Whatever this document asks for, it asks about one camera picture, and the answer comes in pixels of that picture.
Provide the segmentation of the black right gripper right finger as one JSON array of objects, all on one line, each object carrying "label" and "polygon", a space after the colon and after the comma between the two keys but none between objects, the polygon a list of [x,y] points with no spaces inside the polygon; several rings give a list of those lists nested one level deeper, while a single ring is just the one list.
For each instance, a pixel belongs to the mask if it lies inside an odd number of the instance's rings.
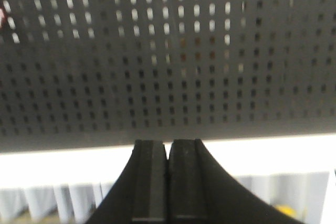
[{"label": "black right gripper right finger", "polygon": [[298,223],[231,177],[200,139],[173,141],[169,173],[170,223]]}]

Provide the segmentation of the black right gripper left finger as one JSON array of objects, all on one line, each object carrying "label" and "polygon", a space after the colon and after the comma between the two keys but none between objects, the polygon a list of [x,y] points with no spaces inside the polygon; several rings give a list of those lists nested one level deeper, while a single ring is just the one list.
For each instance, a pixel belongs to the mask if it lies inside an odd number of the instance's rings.
[{"label": "black right gripper left finger", "polygon": [[166,172],[164,144],[137,140],[121,175],[87,223],[167,223]]}]

